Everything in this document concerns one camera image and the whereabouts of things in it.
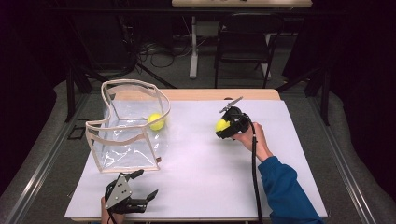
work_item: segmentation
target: chair backrest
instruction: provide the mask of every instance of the chair backrest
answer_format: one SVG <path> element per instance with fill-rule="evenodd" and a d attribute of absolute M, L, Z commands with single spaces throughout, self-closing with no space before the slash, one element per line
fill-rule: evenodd
<path fill-rule="evenodd" d="M 279 34 L 283 30 L 283 24 L 283 19 L 276 14 L 234 13 L 220 22 L 219 33 Z"/>

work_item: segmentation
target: table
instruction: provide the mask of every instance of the table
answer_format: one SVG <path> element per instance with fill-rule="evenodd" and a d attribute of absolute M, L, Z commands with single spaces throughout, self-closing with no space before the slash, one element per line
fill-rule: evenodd
<path fill-rule="evenodd" d="M 147 171 L 129 181 L 133 198 L 145 198 L 155 189 L 159 193 L 148 204 L 146 213 L 128 214 L 127 219 L 257 219 L 250 152 L 241 148 L 239 142 L 219 139 L 214 134 L 214 124 L 220 118 L 219 110 L 229 102 L 223 99 L 235 99 L 241 95 L 244 99 L 237 106 L 252 119 L 265 123 L 269 147 L 281 161 L 296 169 L 299 182 L 318 214 L 327 216 L 289 112 L 275 90 L 163 90 L 163 93 L 172 103 L 166 125 L 173 137 L 162 155 L 161 170 Z M 75 221 L 99 220 L 99 199 L 106 185 L 117 175 L 100 174 L 91 155 L 65 216 Z M 271 209 L 266 202 L 262 183 L 259 183 L 259 189 L 262 214 L 269 217 Z"/>
<path fill-rule="evenodd" d="M 311 7 L 311 0 L 172 0 L 174 7 Z M 190 78 L 197 77 L 198 49 L 196 18 L 191 20 L 191 66 Z M 262 64 L 262 71 L 266 71 L 267 64 Z"/>

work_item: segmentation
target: black chair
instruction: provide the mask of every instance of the black chair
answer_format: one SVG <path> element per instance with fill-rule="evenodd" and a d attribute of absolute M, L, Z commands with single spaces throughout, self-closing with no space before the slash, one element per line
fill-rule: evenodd
<path fill-rule="evenodd" d="M 215 88 L 218 87 L 219 62 L 267 64 L 262 71 L 265 88 L 271 68 L 276 39 L 283 30 L 284 21 L 275 14 L 235 13 L 226 16 L 219 24 L 218 47 L 215 56 Z M 265 36 L 271 35 L 269 42 Z"/>

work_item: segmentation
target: gray carpet floor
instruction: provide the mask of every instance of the gray carpet floor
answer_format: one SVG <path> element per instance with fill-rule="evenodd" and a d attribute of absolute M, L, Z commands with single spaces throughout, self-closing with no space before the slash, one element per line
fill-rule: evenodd
<path fill-rule="evenodd" d="M 276 88 L 286 81 L 280 74 L 288 59 L 292 43 L 293 37 L 281 37 L 271 69 L 272 78 L 268 82 L 267 88 Z M 213 88 L 214 52 L 210 43 L 204 42 L 200 46 L 198 77 L 196 79 L 189 78 L 189 55 L 176 57 L 171 65 L 160 68 L 156 66 L 168 65 L 173 59 L 158 54 L 149 56 L 144 61 L 144 65 L 178 88 Z M 250 65 L 236 66 L 233 69 L 230 69 L 230 66 L 223 66 L 221 73 L 225 76 L 233 76 L 236 73 L 251 71 L 253 76 L 259 76 L 260 70 L 254 71 L 253 68 L 254 66 Z M 122 78 L 140 79 L 156 84 L 159 88 L 164 88 L 162 83 L 139 69 L 135 69 L 131 74 Z M 101 112 L 97 110 L 101 105 L 101 97 L 97 94 L 100 83 L 92 80 L 92 85 L 94 86 L 92 94 L 77 93 L 81 107 L 69 124 L 64 124 L 67 112 L 65 83 L 61 83 L 55 88 L 58 98 L 52 114 L 22 168 L 0 198 L 0 223 L 13 223 L 13 220 L 19 220 L 20 223 L 74 223 L 64 217 L 70 202 L 67 195 L 74 190 L 78 183 L 89 154 L 89 147 L 85 137 L 79 140 L 67 139 L 67 136 L 71 134 L 70 127 L 84 126 L 84 120 L 78 119 L 99 119 L 101 116 Z M 261 83 L 257 80 L 224 79 L 219 82 L 220 88 L 259 88 L 260 85 Z M 329 107 L 331 126 L 325 127 L 318 117 L 318 99 L 304 96 L 305 85 L 306 83 L 302 82 L 288 91 L 282 92 L 281 98 L 286 102 L 290 111 L 320 195 L 329 211 L 330 216 L 325 219 L 326 223 L 396 223 L 395 202 L 375 183 L 350 143 L 342 102 L 334 94 L 331 94 Z M 335 139 L 336 147 L 341 150 L 346 160 L 346 167 L 353 174 L 365 204 L 357 204 L 354 201 L 354 197 L 351 196 L 353 190 L 351 191 L 347 187 L 347 180 L 340 175 L 340 167 L 337 166 L 332 154 L 334 142 L 329 139 L 328 132 Z M 37 170 L 42 168 L 43 159 L 52 150 L 57 150 L 57 153 L 52 158 L 53 162 L 46 167 L 48 172 L 38 173 Z M 45 181 L 36 186 L 33 195 L 30 195 L 26 200 L 22 196 L 29 195 L 29 181 L 37 174 L 42 175 L 42 179 Z M 369 208 L 374 221 L 362 218 L 360 206 Z"/>

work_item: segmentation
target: person's right hand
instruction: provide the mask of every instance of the person's right hand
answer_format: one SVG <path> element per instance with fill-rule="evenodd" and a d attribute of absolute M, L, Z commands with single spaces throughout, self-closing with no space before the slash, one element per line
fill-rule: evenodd
<path fill-rule="evenodd" d="M 267 141 L 265 140 L 264 130 L 262 126 L 253 122 L 254 130 L 256 133 L 256 156 L 260 161 L 265 161 L 268 157 L 273 156 L 272 152 L 267 146 Z M 232 136 L 232 139 L 240 141 L 247 149 L 252 150 L 253 144 L 253 131 L 251 126 L 248 127 L 247 131 L 244 133 L 236 133 Z"/>

